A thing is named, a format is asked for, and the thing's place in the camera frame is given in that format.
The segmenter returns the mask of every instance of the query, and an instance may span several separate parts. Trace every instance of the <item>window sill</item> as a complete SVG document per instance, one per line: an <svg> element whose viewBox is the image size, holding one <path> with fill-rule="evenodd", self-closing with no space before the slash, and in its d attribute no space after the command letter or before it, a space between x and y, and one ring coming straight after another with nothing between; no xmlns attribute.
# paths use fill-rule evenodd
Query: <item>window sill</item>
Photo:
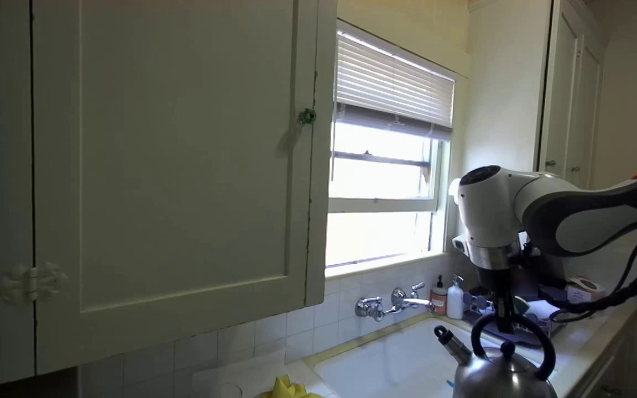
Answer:
<svg viewBox="0 0 637 398"><path fill-rule="evenodd" d="M439 258L439 257L444 257L444 251L420 251L420 255L405 255L405 257L366 261L366 262L353 262L353 265L342 265L342 268L325 268L325 278L341 278L341 277L372 272L372 270L382 270L382 268L422 262L422 261Z"/></svg>

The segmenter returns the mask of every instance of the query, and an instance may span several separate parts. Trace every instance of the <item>kettle handle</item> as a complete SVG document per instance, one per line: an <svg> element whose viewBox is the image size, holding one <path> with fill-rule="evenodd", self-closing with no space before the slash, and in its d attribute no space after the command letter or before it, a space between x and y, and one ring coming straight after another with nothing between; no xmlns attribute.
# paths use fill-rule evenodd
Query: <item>kettle handle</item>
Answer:
<svg viewBox="0 0 637 398"><path fill-rule="evenodd" d="M474 346L476 355L487 355L487 351L479 345L479 333L494 321L495 321L495 313L487 313L487 316L477 318L477 323L474 324L474 330L471 330L471 346ZM537 381L547 381L552 373L556 363L557 363L557 354L556 354L552 341L533 321L529 321L529 318L524 318L519 313L516 313L514 321L524 324L540 341L540 346L545 351L545 360L537 366L535 379Z"/></svg>

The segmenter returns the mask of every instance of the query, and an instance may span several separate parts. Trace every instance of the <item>stainless steel kettle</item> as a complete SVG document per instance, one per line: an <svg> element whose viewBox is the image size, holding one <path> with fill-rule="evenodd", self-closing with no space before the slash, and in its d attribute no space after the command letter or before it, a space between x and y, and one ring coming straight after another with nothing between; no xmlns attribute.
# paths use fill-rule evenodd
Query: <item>stainless steel kettle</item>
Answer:
<svg viewBox="0 0 637 398"><path fill-rule="evenodd" d="M516 323L531 330L541 349L540 366L516 354L514 342L503 342L501 349L482 349L479 333L495 316L482 316L471 330L468 351L447 327L434 327L439 341L455 359L453 398L556 398L552 384L547 381L556 370L556 346L547 333L529 318L516 316Z"/></svg>

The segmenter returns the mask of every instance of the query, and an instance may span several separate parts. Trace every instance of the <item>kitchen cabinet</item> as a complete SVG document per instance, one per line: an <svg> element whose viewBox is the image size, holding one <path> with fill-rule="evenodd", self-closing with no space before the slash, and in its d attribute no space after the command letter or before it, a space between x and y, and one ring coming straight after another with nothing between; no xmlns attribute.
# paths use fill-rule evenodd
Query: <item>kitchen cabinet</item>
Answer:
<svg viewBox="0 0 637 398"><path fill-rule="evenodd" d="M591 183L601 45L577 0L471 3L464 167L501 164Z"/></svg>
<svg viewBox="0 0 637 398"><path fill-rule="evenodd" d="M324 299L331 0L0 0L0 382Z"/></svg>

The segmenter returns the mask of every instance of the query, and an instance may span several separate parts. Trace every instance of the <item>window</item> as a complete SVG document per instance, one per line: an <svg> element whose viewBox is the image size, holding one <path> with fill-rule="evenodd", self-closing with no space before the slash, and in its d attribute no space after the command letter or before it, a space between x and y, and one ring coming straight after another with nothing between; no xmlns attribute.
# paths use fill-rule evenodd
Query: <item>window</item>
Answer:
<svg viewBox="0 0 637 398"><path fill-rule="evenodd" d="M328 268L443 251L453 78L338 25Z"/></svg>

